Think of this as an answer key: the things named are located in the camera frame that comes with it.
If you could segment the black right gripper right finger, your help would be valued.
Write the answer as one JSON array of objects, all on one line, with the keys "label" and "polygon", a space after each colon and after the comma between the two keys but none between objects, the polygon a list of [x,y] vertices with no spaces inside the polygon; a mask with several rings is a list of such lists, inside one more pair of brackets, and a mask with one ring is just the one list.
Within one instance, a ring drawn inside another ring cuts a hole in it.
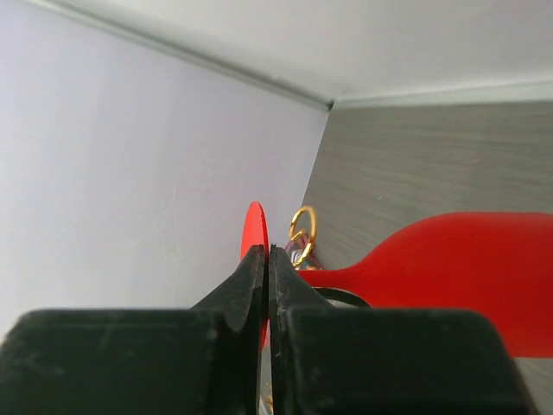
[{"label": "black right gripper right finger", "polygon": [[492,324],[466,310],[337,308],[269,256],[277,414],[533,414]]}]

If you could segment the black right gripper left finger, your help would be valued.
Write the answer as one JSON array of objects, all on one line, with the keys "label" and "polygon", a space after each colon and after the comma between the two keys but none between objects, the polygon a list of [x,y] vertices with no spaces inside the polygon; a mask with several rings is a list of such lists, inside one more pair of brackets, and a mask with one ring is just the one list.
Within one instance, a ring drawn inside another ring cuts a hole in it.
[{"label": "black right gripper left finger", "polygon": [[265,251],[189,309],[34,310],[1,345],[4,414],[255,414]]}]

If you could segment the red wine glass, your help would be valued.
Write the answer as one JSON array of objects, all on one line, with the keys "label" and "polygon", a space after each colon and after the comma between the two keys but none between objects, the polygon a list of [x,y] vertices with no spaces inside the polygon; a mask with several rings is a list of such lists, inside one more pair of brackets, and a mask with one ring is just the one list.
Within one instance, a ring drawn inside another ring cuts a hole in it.
[{"label": "red wine glass", "polygon": [[512,355],[552,356],[549,214],[442,214],[394,233],[356,265],[301,275],[378,307],[476,311]]}]

